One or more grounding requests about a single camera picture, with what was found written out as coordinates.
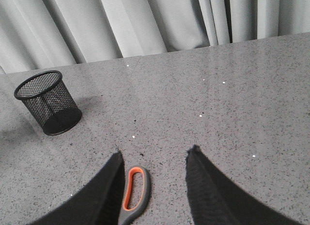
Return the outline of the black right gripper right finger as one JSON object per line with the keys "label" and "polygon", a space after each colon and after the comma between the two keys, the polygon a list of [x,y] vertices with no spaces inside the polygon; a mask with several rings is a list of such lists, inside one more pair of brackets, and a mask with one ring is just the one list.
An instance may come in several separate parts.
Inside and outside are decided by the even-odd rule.
{"label": "black right gripper right finger", "polygon": [[223,174],[198,145],[186,158],[187,198],[196,225],[296,225]]}

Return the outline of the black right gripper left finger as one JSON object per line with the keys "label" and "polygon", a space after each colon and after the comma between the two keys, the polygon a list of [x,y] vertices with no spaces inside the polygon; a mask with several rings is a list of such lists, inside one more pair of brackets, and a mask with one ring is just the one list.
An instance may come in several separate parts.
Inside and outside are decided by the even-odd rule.
{"label": "black right gripper left finger", "polygon": [[124,160],[119,151],[72,198],[32,224],[116,225],[124,183]]}

